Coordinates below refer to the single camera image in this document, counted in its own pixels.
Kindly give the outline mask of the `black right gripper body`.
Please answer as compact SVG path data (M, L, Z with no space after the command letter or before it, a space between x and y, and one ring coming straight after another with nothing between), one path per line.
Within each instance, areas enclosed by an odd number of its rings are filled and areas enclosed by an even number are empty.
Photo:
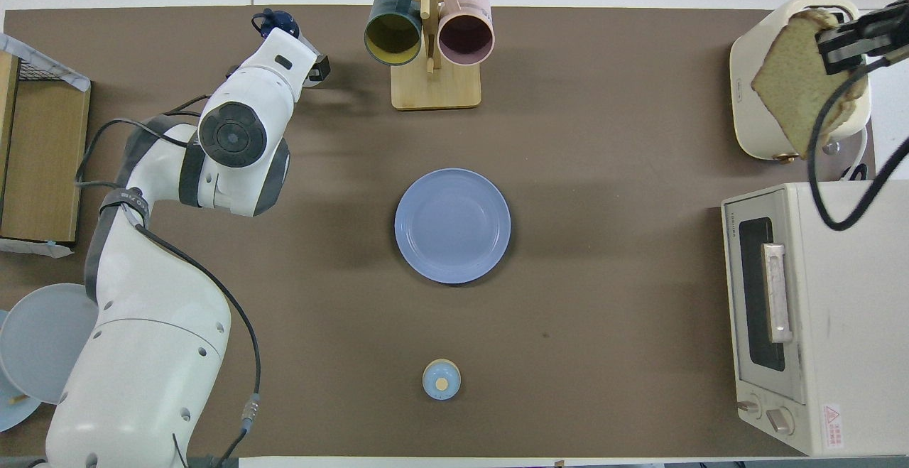
M846 58L877 57L909 46L909 0L896 0L849 22Z

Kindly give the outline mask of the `slice of bread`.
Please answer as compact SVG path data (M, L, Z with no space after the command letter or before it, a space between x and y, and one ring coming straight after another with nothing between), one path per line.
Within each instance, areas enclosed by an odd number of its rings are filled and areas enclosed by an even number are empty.
M827 74L816 45L816 34L838 25L837 16L827 9L795 13L776 35L751 83L800 158L807 157L820 109L853 76L851 70Z

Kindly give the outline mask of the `translucent squeeze bottle blue cap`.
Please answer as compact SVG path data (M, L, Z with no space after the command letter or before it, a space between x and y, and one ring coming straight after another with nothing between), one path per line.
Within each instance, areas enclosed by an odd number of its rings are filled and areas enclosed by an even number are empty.
M309 40L306 40L306 38L302 36L298 22L287 11L273 11L273 9L265 8L260 13L256 13L252 16L251 24L263 40L265 40L272 31L279 29L280 31L285 31L285 33L292 35L310 50L314 50L317 62L327 58L327 55L322 54Z

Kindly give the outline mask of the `blue round plate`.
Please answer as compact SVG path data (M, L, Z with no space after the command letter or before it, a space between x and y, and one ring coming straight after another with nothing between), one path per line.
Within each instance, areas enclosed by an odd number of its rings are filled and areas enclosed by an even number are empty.
M413 181L393 219L403 260L445 285L490 273L503 260L512 231L506 196L484 175L459 168L433 170Z

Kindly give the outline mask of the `pale grey plate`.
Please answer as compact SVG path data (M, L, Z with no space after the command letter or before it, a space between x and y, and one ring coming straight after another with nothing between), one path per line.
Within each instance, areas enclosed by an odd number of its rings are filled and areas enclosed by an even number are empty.
M97 302L85 285L56 283L32 291L0 325L0 370L20 393L57 406L97 317Z

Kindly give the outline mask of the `light blue plate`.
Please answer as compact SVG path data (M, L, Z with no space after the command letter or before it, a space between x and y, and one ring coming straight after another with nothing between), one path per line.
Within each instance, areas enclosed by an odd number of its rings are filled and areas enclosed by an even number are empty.
M17 403L16 406L10 406L9 399L20 394L25 394L29 399ZM0 356L0 432L20 425L20 423L32 416L41 404L42 401L29 396L13 383L10 375L7 374L6 368L4 368L2 356Z

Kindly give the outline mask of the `dark teal mug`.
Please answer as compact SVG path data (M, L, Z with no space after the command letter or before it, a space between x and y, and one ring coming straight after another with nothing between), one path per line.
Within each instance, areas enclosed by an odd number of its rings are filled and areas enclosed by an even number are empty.
M373 0L364 45L384 65L405 65L420 53L422 27L420 0Z

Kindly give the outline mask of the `cream two-slot toaster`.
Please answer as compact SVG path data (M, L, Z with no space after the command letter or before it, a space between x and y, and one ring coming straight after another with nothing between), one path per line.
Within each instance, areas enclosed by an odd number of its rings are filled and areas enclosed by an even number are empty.
M751 83L776 35L792 15L805 9L827 9L837 16L840 25L860 16L851 0L790 0L731 45L729 71L734 132L741 150L759 160L780 162L800 158Z

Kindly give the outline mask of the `wooden mug tree stand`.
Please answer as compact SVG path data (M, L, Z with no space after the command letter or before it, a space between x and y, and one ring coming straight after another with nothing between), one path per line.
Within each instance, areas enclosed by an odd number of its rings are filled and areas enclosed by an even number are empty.
M418 57L390 66L391 104L397 111L471 109L481 103L480 65L455 65L436 42L442 0L420 0L423 44Z

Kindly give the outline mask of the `pink mug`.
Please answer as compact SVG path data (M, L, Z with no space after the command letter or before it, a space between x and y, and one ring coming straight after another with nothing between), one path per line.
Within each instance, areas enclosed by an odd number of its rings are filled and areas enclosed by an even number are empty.
M490 0L442 0L436 42L452 64L484 62L496 44Z

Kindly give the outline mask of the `white checkered cloth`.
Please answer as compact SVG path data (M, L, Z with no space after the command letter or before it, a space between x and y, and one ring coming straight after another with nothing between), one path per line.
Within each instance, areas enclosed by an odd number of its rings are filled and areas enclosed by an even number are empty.
M17 58L13 68L19 82L66 82L79 92L91 89L87 76L5 33L0 33L0 51Z

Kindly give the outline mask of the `white paper piece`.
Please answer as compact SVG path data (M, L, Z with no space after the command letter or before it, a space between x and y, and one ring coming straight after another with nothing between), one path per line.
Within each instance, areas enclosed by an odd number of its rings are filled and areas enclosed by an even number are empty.
M7 239L0 237L0 252L13 254L31 254L59 259L70 256L74 251L68 246L55 241L26 241L26 239Z

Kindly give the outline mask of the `white toaster oven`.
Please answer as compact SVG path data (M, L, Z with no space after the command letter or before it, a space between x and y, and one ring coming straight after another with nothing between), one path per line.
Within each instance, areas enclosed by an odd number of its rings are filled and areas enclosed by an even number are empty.
M909 456L909 180L843 232L806 183L721 215L738 417L811 457Z

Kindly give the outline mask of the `brown table mat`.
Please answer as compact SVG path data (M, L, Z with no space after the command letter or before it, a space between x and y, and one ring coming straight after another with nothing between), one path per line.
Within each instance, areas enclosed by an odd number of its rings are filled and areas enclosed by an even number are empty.
M494 8L481 104L399 112L367 6L289 5L331 75L305 90L281 196L256 218L162 202L150 228L256 329L262 403L237 454L792 456L739 419L722 200L805 177L731 125L731 44L763 9ZM400 196L464 168L506 196L503 260L448 286L399 254ZM426 396L429 362L458 394Z

